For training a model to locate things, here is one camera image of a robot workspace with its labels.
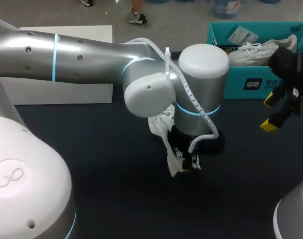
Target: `white label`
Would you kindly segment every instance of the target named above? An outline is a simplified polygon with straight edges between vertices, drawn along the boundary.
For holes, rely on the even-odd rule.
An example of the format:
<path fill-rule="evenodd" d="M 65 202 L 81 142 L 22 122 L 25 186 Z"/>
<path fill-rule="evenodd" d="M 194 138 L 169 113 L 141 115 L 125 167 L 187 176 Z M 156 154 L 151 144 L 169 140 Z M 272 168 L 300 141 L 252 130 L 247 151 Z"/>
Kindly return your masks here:
<path fill-rule="evenodd" d="M 259 36 L 254 34 L 251 31 L 248 31 L 244 27 L 239 26 L 234 33 L 229 37 L 229 41 L 235 43 L 236 45 L 242 46 L 246 42 L 251 44 L 255 43 L 258 40 Z"/>
<path fill-rule="evenodd" d="M 230 1 L 228 2 L 226 13 L 233 14 L 239 11 L 240 1 Z"/>

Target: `robot logo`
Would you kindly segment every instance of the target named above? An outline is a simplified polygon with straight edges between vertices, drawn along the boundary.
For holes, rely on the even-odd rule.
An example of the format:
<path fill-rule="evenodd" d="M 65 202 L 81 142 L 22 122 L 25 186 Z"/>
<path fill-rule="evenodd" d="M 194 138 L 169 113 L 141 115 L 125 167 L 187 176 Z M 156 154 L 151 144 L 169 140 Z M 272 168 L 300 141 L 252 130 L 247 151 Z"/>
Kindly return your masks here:
<path fill-rule="evenodd" d="M 19 181 L 24 176 L 24 163 L 18 159 L 3 159 L 0 161 L 0 188 L 5 188 L 11 182 Z"/>

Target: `person's foot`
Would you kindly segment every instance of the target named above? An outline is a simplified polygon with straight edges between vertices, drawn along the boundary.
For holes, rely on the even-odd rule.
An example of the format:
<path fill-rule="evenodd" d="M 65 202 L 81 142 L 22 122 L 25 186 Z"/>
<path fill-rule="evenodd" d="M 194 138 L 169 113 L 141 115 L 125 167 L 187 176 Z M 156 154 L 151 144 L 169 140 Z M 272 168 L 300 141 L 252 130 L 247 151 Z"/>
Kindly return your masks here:
<path fill-rule="evenodd" d="M 181 150 L 181 145 L 175 143 L 178 129 L 173 127 L 174 110 L 174 106 L 170 105 L 160 115 L 148 118 L 151 132 L 160 136 L 167 148 L 167 162 L 172 177 L 177 172 L 189 172 L 193 168 L 200 169 L 198 155 L 190 154 L 188 153 L 188 150 Z"/>
<path fill-rule="evenodd" d="M 86 7 L 93 6 L 93 0 L 79 0 L 81 4 L 83 4 Z"/>
<path fill-rule="evenodd" d="M 133 25 L 143 25 L 147 23 L 147 18 L 142 12 L 134 12 L 132 10 L 127 15 L 127 21 Z"/>

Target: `shoelace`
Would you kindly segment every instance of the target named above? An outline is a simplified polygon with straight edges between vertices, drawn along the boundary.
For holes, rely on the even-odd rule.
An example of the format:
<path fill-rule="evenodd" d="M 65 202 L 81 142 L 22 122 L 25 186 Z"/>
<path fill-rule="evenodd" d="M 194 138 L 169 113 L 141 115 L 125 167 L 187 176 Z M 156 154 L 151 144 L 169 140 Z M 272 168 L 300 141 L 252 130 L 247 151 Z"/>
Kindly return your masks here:
<path fill-rule="evenodd" d="M 251 44 L 250 42 L 246 42 L 241 47 L 238 48 L 240 51 L 246 51 L 249 55 L 254 52 L 258 52 L 259 50 L 264 50 L 260 43 Z"/>

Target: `white sneaker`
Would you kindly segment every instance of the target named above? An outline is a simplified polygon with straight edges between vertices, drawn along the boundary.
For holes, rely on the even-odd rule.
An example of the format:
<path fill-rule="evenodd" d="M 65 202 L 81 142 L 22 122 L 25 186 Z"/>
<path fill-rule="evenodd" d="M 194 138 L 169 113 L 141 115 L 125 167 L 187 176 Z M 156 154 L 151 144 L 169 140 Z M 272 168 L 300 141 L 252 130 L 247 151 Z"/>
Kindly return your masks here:
<path fill-rule="evenodd" d="M 263 44 L 245 43 L 237 51 L 231 52 L 229 61 L 232 66 L 261 66 L 268 65 L 269 57 L 279 48 L 285 47 L 294 53 L 298 49 L 298 40 L 295 35 L 284 40 L 270 40 Z"/>
<path fill-rule="evenodd" d="M 186 172 L 182 168 L 183 161 L 185 160 L 177 148 L 171 148 L 168 142 L 168 131 L 171 131 L 172 126 L 174 125 L 173 116 L 175 113 L 175 107 L 170 105 L 163 113 L 160 115 L 148 118 L 148 124 L 150 130 L 153 134 L 160 136 L 167 148 L 167 163 L 171 176 L 175 176 L 177 172 Z M 198 155 L 193 155 L 193 168 L 200 169 L 199 157 Z"/>

